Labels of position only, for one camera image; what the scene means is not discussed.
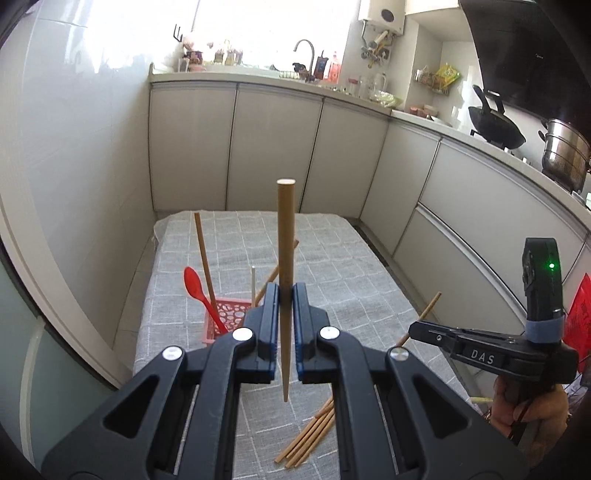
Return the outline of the person's right hand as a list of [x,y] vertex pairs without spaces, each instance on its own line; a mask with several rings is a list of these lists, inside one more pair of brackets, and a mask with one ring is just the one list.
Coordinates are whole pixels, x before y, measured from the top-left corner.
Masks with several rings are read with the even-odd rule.
[[512,424],[519,419],[524,423],[538,422],[538,431],[527,452],[528,462],[534,467],[555,446],[567,428],[567,394],[561,384],[556,384],[527,406],[526,402],[519,405],[508,402],[505,398],[507,388],[507,382],[502,377],[497,377],[490,424],[505,437],[509,437]]

